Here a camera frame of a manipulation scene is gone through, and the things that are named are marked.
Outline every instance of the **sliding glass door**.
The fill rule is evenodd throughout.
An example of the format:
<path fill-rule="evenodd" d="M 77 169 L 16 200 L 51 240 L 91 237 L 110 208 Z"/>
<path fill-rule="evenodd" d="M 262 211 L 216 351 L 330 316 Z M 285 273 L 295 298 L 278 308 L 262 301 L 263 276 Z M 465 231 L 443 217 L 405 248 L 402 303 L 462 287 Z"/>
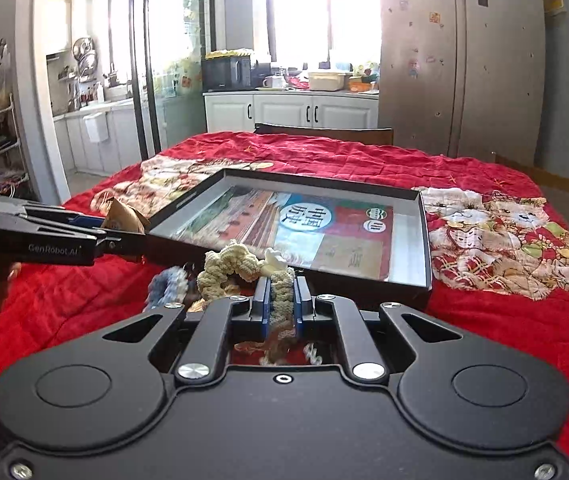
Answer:
<path fill-rule="evenodd" d="M 206 131 L 202 57 L 208 10 L 208 0 L 130 0 L 133 99 L 143 158 L 144 148 L 152 156 Z"/>

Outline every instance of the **mug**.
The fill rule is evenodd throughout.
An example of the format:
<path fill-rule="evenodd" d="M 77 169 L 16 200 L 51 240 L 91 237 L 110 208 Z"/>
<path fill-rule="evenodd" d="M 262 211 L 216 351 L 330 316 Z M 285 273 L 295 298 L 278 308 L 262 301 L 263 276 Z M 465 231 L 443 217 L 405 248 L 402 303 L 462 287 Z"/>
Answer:
<path fill-rule="evenodd" d="M 282 75 L 270 75 L 262 83 L 267 88 L 284 88 L 286 86 L 286 79 Z"/>

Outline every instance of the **floral fabric pattern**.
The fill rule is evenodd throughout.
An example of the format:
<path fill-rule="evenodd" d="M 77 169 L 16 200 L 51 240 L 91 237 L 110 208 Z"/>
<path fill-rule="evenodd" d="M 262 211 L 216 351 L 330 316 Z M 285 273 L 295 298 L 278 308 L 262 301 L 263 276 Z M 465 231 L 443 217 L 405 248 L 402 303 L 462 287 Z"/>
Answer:
<path fill-rule="evenodd" d="M 142 175 L 138 180 L 119 182 L 98 192 L 91 200 L 91 211 L 106 216 L 109 199 L 116 197 L 148 218 L 223 168 L 264 170 L 271 166 L 273 163 L 266 161 L 239 162 L 228 158 L 206 161 L 156 155 L 140 164 Z"/>
<path fill-rule="evenodd" d="M 422 194 L 436 278 L 451 288 L 543 300 L 569 292 L 569 231 L 549 220 L 544 198 L 458 188 Z"/>

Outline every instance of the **refrigerator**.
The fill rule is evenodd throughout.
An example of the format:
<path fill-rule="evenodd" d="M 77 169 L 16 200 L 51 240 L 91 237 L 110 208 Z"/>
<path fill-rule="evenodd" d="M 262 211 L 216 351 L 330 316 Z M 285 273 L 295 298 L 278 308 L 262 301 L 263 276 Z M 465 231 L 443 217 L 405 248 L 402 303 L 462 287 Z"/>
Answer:
<path fill-rule="evenodd" d="M 206 131 L 209 0 L 129 0 L 133 107 L 142 160 Z"/>
<path fill-rule="evenodd" d="M 542 0 L 381 0 L 379 127 L 395 145 L 533 164 Z"/>

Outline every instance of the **wooden chair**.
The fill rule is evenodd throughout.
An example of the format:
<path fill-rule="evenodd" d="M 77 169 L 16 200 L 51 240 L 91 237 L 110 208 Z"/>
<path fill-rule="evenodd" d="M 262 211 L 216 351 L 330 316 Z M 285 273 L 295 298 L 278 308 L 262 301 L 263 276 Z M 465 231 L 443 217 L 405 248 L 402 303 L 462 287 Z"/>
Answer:
<path fill-rule="evenodd" d="M 327 137 L 328 139 L 362 142 L 370 146 L 393 146 L 393 129 L 376 130 L 333 130 L 330 128 L 299 128 L 297 126 L 277 126 L 275 124 L 256 123 L 255 133 L 287 134 L 293 136 Z"/>

